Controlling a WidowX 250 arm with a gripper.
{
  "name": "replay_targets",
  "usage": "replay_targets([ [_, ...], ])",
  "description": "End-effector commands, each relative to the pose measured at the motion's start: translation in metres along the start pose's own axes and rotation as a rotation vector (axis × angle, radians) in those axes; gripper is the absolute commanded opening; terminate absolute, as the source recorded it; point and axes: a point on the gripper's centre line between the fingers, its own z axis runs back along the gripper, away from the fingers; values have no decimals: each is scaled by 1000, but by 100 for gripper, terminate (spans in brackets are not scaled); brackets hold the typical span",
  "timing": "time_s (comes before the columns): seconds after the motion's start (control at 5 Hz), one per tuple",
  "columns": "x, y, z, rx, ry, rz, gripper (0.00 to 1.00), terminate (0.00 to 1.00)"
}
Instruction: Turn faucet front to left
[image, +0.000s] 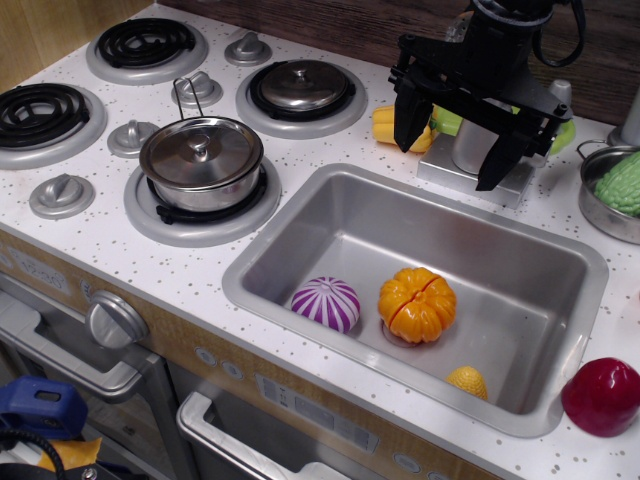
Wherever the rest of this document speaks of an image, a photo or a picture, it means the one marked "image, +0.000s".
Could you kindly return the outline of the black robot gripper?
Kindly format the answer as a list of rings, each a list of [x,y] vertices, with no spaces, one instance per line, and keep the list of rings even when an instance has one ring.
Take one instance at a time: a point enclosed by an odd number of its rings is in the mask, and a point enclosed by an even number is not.
[[[459,42],[403,34],[389,80],[394,86],[394,140],[407,152],[422,135],[435,105],[499,137],[478,173],[477,191],[492,191],[521,158],[544,155],[568,105],[529,70],[543,56],[542,30],[550,8],[470,8]]]

